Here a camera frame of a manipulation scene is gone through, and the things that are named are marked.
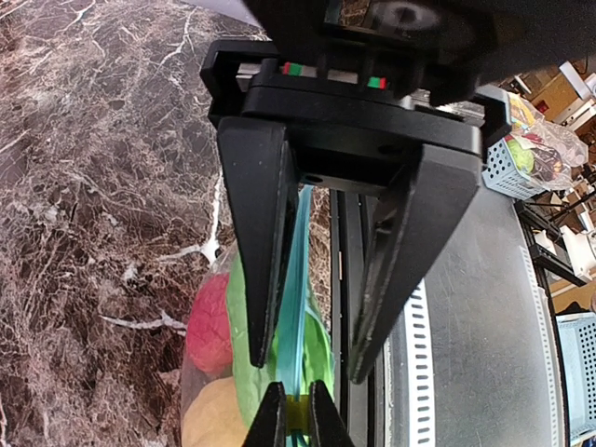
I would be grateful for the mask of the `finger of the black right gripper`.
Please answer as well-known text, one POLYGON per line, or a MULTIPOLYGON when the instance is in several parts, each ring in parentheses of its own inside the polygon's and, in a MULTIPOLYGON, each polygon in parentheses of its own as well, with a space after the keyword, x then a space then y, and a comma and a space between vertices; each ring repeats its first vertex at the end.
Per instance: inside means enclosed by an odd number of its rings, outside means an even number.
POLYGON ((372 214, 349 379, 362 383, 420 281, 479 189, 480 158, 425 144, 394 175, 372 214))
POLYGON ((227 117, 217 144, 246 292, 251 364, 268 360, 298 207, 298 176, 283 124, 227 117))

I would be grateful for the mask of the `green toy vegetable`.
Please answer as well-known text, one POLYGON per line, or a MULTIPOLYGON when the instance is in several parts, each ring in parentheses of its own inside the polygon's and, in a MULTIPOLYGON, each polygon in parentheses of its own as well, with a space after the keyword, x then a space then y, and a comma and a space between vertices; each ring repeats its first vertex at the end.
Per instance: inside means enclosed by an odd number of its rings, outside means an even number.
MULTIPOLYGON (((276 380, 278 344, 273 343, 270 357, 262 368, 251 365, 245 281, 239 255, 232 258, 230 277, 226 288, 226 306, 233 349, 233 376, 237 403, 244 424, 251 425, 263 395, 276 380)), ((308 292, 305 311, 305 338, 301 392, 306 394, 310 383, 321 380, 329 391, 334 391, 334 357, 331 337, 321 321, 318 302, 308 292)))

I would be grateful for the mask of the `yellow peach toy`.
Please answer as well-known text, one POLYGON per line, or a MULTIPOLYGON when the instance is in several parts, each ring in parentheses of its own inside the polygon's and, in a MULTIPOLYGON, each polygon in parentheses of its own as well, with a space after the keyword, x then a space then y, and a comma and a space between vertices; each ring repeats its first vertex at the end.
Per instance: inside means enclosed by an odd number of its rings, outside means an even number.
POLYGON ((247 436, 234 379, 207 384, 183 416, 182 446, 238 447, 247 436))

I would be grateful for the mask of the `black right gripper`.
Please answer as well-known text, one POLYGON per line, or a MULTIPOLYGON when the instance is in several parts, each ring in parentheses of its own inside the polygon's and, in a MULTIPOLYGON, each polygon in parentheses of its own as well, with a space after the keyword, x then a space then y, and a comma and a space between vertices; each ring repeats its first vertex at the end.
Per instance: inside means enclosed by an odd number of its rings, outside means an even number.
POLYGON ((276 190, 298 183, 380 191, 401 175, 477 176, 488 148, 510 130, 506 93, 473 97, 484 118, 396 99, 383 80, 366 88, 352 74, 321 78, 283 60, 268 42, 214 42, 200 72, 226 186, 276 190))

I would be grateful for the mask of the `clear zip bag blue zipper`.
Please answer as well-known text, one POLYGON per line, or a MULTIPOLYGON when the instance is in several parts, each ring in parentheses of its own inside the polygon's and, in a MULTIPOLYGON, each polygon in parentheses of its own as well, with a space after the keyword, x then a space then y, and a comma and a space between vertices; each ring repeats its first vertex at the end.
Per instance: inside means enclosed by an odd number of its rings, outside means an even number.
MULTIPOLYGON (((294 235, 291 243, 290 264, 288 267, 278 325, 272 342, 278 344, 276 380, 281 382, 289 398, 307 395, 301 392, 303 349, 305 338, 305 311, 307 295, 312 290, 308 275, 309 224, 313 189, 306 186, 299 194, 299 204, 294 235)), ((239 255, 236 245, 225 250, 215 261, 201 286, 215 274, 228 274, 230 277, 232 258, 239 255)), ((195 367, 186 354, 186 336, 181 372, 181 442, 183 416, 210 382, 233 376, 233 362, 221 375, 210 376, 195 367)))

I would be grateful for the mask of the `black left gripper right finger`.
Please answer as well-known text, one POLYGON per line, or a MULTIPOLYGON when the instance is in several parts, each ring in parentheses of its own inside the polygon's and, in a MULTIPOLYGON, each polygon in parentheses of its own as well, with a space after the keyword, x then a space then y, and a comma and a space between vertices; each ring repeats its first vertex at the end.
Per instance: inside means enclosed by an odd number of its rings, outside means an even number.
POLYGON ((309 389, 309 437, 311 446, 349 445, 349 435, 343 420, 322 380, 313 382, 309 389))

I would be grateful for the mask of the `red toy apple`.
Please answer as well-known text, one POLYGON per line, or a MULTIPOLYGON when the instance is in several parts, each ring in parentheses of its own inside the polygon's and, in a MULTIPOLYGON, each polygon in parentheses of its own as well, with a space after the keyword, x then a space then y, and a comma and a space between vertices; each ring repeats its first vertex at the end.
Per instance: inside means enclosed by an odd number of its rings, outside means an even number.
POLYGON ((233 362, 226 307, 228 282, 228 274, 215 274, 201 286, 187 324, 186 354, 196 368, 210 376, 221 375, 233 362))

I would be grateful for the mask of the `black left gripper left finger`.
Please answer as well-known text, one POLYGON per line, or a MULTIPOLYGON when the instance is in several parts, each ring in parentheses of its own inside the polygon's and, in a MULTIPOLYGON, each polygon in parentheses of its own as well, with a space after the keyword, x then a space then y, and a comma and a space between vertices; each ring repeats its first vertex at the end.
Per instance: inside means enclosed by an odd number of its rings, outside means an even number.
POLYGON ((287 398, 281 382, 268 385, 243 447, 285 447, 287 398))

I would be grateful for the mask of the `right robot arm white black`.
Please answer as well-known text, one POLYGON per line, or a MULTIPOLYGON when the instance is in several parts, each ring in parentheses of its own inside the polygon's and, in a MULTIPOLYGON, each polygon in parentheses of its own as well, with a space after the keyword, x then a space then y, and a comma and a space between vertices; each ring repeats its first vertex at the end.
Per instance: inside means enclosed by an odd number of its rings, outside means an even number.
POLYGON ((511 129, 501 79, 595 51, 591 1, 248 1, 264 41, 211 44, 201 77, 263 367, 290 266, 300 183, 377 196, 349 377, 401 310, 511 129))

